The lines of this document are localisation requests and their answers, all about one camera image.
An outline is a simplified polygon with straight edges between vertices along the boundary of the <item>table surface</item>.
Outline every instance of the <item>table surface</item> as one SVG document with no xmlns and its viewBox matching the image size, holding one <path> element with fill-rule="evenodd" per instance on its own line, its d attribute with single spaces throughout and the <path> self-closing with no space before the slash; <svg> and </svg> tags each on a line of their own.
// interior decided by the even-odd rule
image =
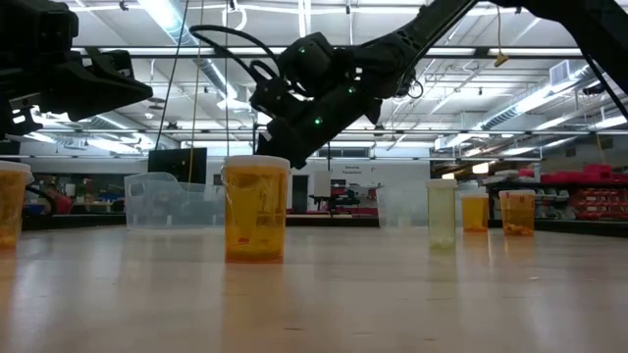
<svg viewBox="0 0 628 353">
<path fill-rule="evenodd" d="M 219 230 L 29 232 L 0 253 L 0 352 L 626 352 L 628 242 L 289 228 L 283 265 Z"/>
</svg>

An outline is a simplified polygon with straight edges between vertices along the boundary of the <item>black cable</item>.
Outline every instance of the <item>black cable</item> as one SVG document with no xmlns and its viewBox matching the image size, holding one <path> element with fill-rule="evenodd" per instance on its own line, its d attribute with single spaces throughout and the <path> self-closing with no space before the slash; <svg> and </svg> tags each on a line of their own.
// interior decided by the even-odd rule
<svg viewBox="0 0 628 353">
<path fill-rule="evenodd" d="M 414 79 L 414 82 L 416 82 L 416 84 L 418 84 L 419 87 L 421 87 L 421 93 L 419 93 L 418 96 L 413 96 L 413 95 L 410 94 L 410 91 L 408 91 L 408 97 L 410 97 L 412 99 L 419 99 L 419 98 L 423 97 L 423 93 L 425 92 L 425 90 L 423 89 L 423 84 L 421 84 L 421 82 L 419 82 L 416 79 Z"/>
<path fill-rule="evenodd" d="M 610 88 L 610 85 L 608 84 L 608 82 L 606 82 L 606 79 L 604 79 L 602 72 L 600 72 L 600 69 L 598 69 L 598 66 L 596 66 L 596 63 L 594 63 L 591 55 L 587 53 L 584 53 L 584 54 L 585 54 L 584 57 L 587 60 L 587 63 L 589 64 L 589 66 L 591 67 L 591 70 L 593 70 L 593 72 L 596 74 L 596 77 L 600 80 L 600 83 L 602 84 L 602 86 L 604 87 L 608 95 L 610 96 L 610 99 L 612 99 L 613 103 L 615 103 L 615 105 L 617 106 L 621 114 L 624 117 L 626 117 L 626 119 L 628 119 L 628 111 L 626 110 L 626 107 L 621 103 L 621 100 L 619 100 L 619 97 L 617 97 L 615 92 L 613 92 L 612 88 Z"/>
<path fill-rule="evenodd" d="M 201 30 L 213 30 L 213 31 L 219 31 L 219 32 L 222 32 L 222 33 L 233 34 L 233 35 L 236 35 L 238 37 L 244 38 L 244 39 L 252 42 L 253 44 L 255 44 L 258 47 L 260 47 L 273 60 L 273 62 L 277 66 L 277 69 L 279 70 L 279 76 L 281 78 L 286 77 L 284 75 L 284 71 L 282 70 L 282 68 L 279 65 L 279 61 L 277 59 L 277 55 L 275 55 L 275 53 L 273 53 L 273 51 L 268 47 L 268 45 L 264 44 L 264 42 L 262 42 L 261 40 L 257 39 L 256 37 L 254 37 L 254 36 L 252 36 L 252 35 L 250 35 L 250 34 L 248 34 L 246 32 L 243 32 L 241 30 L 225 27 L 223 25 L 193 25 L 192 27 L 189 28 L 189 32 L 192 33 L 192 35 L 194 35 L 195 32 L 198 32 L 198 31 L 201 31 Z"/>
<path fill-rule="evenodd" d="M 159 148 L 159 139 L 161 138 L 161 133 L 164 129 L 164 122 L 166 121 L 166 110 L 168 109 L 168 98 L 170 97 L 170 90 L 173 87 L 173 82 L 175 80 L 175 73 L 177 71 L 177 62 L 179 61 L 179 52 L 181 51 L 182 39 L 183 39 L 183 31 L 185 30 L 185 20 L 187 19 L 187 10 L 189 9 L 189 0 L 185 0 L 185 9 L 183 10 L 183 20 L 181 23 L 181 28 L 179 30 L 179 42 L 177 43 L 177 52 L 175 54 L 175 63 L 173 64 L 173 71 L 170 74 L 170 80 L 168 82 L 168 90 L 166 91 L 166 102 L 164 103 L 164 110 L 161 114 L 161 123 L 159 124 L 159 132 L 157 133 L 157 140 L 155 141 L 155 151 Z"/>
<path fill-rule="evenodd" d="M 216 51 L 217 54 L 225 55 L 229 59 L 234 59 L 236 63 L 238 63 L 249 75 L 251 75 L 251 77 L 253 77 L 253 79 L 255 79 L 255 81 L 258 81 L 258 78 L 260 77 L 260 74 L 258 74 L 256 71 L 254 71 L 251 68 L 249 68 L 246 65 L 246 63 L 244 63 L 242 61 L 242 59 L 239 58 L 236 54 L 232 53 L 231 50 L 227 49 L 223 45 L 218 44 L 217 42 L 209 39 L 208 37 L 206 37 L 206 36 L 204 36 L 204 35 L 202 35 L 200 33 L 194 32 L 192 35 L 195 38 L 197 38 L 198 40 L 200 40 L 200 41 L 206 43 L 207 45 L 211 46 L 214 49 L 214 51 Z"/>
</svg>

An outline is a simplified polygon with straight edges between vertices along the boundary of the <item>fluorescent light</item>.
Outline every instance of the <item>fluorescent light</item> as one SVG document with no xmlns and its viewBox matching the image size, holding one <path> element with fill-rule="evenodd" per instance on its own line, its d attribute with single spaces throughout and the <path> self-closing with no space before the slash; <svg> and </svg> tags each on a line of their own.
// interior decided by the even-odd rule
<svg viewBox="0 0 628 353">
<path fill-rule="evenodd" d="M 271 122 L 273 119 L 269 116 L 267 116 L 264 113 L 257 113 L 257 124 L 261 124 L 261 125 L 266 125 L 269 122 Z"/>
<path fill-rule="evenodd" d="M 573 141 L 575 139 L 576 139 L 576 137 L 568 137 L 568 138 L 559 139 L 557 141 L 548 143 L 547 145 L 545 145 L 545 148 L 557 147 L 557 146 L 560 146 L 563 143 L 567 143 L 567 142 Z"/>
<path fill-rule="evenodd" d="M 473 166 L 473 174 L 488 174 L 488 173 L 489 173 L 488 163 L 483 163 L 483 164 Z"/>
<path fill-rule="evenodd" d="M 516 156 L 516 155 L 520 155 L 520 154 L 524 154 L 524 153 L 528 153 L 532 150 L 534 150 L 535 147 L 518 147 L 518 148 L 511 148 L 509 150 L 503 151 L 501 152 L 501 154 L 506 155 L 506 156 Z"/>
<path fill-rule="evenodd" d="M 144 10 L 155 20 L 157 25 L 172 27 L 182 19 L 169 0 L 137 0 Z"/>
<path fill-rule="evenodd" d="M 269 47 L 269 49 L 273 52 L 273 54 L 282 54 L 286 47 Z M 262 48 L 258 47 L 236 47 L 229 48 L 232 53 L 236 55 L 264 55 L 266 52 Z"/>
<path fill-rule="evenodd" d="M 569 118 L 564 118 L 564 117 L 560 117 L 560 118 L 556 118 L 556 119 L 552 119 L 549 122 L 543 123 L 537 127 L 535 127 L 535 130 L 540 130 L 540 129 L 546 129 L 546 128 L 550 128 L 550 127 L 554 127 L 554 126 L 559 126 L 562 123 L 568 121 Z"/>
<path fill-rule="evenodd" d="M 427 55 L 468 56 L 475 54 L 475 48 L 432 48 Z"/>
<path fill-rule="evenodd" d="M 25 137 L 36 139 L 37 141 L 46 142 L 46 143 L 56 143 L 56 141 L 52 139 L 51 137 L 38 133 L 38 132 L 31 132 L 29 134 L 26 134 Z"/>
<path fill-rule="evenodd" d="M 609 118 L 609 119 L 591 124 L 587 128 L 591 130 L 596 130 L 596 129 L 608 128 L 608 127 L 613 127 L 613 126 L 620 126 L 622 124 L 626 124 L 627 122 L 628 121 L 626 121 L 626 118 L 624 118 L 623 116 L 615 117 L 615 118 Z"/>
<path fill-rule="evenodd" d="M 555 96 L 549 95 L 551 93 L 551 87 L 543 87 L 538 91 L 530 94 L 529 96 L 523 98 L 517 105 L 515 106 L 515 110 L 518 114 L 527 113 L 533 109 L 539 108 L 542 105 L 548 103 L 550 100 L 556 98 Z"/>
<path fill-rule="evenodd" d="M 120 124 L 118 122 L 114 122 L 113 120 L 111 120 L 109 118 L 106 118 L 106 117 L 103 117 L 101 115 L 97 115 L 96 117 L 98 117 L 99 119 L 104 120 L 105 122 L 111 124 L 112 126 L 119 127 L 119 128 L 128 128 L 128 127 L 126 127 L 126 126 L 124 126 L 124 125 L 122 125 L 122 124 Z"/>
<path fill-rule="evenodd" d="M 222 100 L 216 103 L 216 105 L 218 106 L 218 108 L 220 108 L 223 111 L 226 111 L 227 108 L 231 110 L 250 110 L 251 109 L 251 106 L 248 103 L 240 102 L 235 99 Z"/>
<path fill-rule="evenodd" d="M 490 137 L 490 136 L 491 135 L 488 133 L 459 133 L 450 142 L 448 142 L 445 147 L 447 148 L 455 147 L 459 145 L 460 143 L 468 140 L 471 137 Z"/>
<path fill-rule="evenodd" d="M 464 155 L 467 157 L 472 157 L 475 155 L 479 155 L 480 153 L 482 153 L 482 150 L 480 148 L 474 148 L 468 152 L 466 152 Z"/>
<path fill-rule="evenodd" d="M 104 149 L 115 153 L 135 154 L 138 153 L 134 148 L 128 147 L 125 144 L 105 140 L 105 139 L 88 139 L 87 142 L 97 148 Z"/>
<path fill-rule="evenodd" d="M 582 56 L 579 48 L 502 48 L 501 52 L 512 56 Z M 489 49 L 489 55 L 497 56 L 499 48 Z"/>
</svg>

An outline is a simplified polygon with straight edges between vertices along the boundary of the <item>white wall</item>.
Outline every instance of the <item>white wall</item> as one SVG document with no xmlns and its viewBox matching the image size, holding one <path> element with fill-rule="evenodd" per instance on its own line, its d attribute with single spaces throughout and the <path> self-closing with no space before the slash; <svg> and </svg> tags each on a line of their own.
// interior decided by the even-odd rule
<svg viewBox="0 0 628 353">
<path fill-rule="evenodd" d="M 602 163 L 600 148 L 594 140 L 588 141 L 586 144 L 575 145 L 575 148 L 576 155 L 574 157 L 565 157 L 565 148 L 558 148 L 553 153 L 546 155 L 546 159 L 542 162 L 543 172 L 582 171 L 582 167 L 587 164 Z M 613 137 L 613 148 L 602 152 L 606 164 L 613 167 L 628 166 L 628 138 Z"/>
</svg>

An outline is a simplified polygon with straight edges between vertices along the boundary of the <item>black robotic arm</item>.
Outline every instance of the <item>black robotic arm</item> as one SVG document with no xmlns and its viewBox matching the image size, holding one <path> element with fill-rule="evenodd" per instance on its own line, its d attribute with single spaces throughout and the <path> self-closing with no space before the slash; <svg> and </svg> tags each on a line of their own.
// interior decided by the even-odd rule
<svg viewBox="0 0 628 353">
<path fill-rule="evenodd" d="M 561 23 L 583 51 L 628 92 L 628 15 L 614 0 L 494 0 Z M 334 49 L 321 33 L 296 40 L 277 76 L 259 80 L 251 106 L 273 118 L 257 154 L 295 168 L 361 116 L 375 123 L 383 99 L 407 94 L 414 67 L 476 0 L 436 0 L 398 30 L 357 48 Z M 299 93 L 308 99 L 297 99 Z"/>
</svg>

